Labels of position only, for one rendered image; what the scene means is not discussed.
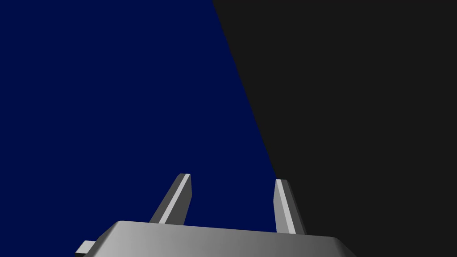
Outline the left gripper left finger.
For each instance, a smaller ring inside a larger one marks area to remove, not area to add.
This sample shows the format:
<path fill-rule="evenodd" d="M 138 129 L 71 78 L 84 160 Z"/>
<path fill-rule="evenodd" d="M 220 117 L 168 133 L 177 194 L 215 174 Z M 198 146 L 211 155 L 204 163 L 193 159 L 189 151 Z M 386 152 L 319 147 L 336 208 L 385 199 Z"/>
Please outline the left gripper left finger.
<path fill-rule="evenodd" d="M 191 198 L 191 174 L 179 174 L 157 207 L 150 223 L 184 225 Z"/>

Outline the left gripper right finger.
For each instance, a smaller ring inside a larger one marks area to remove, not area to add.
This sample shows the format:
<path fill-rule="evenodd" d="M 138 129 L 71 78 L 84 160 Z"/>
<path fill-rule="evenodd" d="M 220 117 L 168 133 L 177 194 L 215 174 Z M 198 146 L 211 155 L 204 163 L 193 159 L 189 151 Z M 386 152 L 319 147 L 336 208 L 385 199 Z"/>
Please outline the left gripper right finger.
<path fill-rule="evenodd" d="M 277 233 L 307 234 L 290 183 L 285 179 L 275 180 L 273 206 Z"/>

